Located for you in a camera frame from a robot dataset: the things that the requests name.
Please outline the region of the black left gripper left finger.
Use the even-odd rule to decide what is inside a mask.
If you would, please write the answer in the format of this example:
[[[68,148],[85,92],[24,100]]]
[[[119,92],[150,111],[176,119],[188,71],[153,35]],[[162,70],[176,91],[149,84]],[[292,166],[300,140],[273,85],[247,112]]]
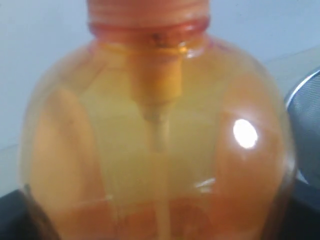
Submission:
[[[57,229],[25,184],[0,198],[2,240],[60,240]]]

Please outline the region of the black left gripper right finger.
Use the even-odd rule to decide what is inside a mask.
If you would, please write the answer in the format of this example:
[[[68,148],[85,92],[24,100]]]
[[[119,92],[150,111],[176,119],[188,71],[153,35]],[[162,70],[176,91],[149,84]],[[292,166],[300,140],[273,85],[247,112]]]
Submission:
[[[320,190],[298,176],[284,220],[286,240],[320,239]]]

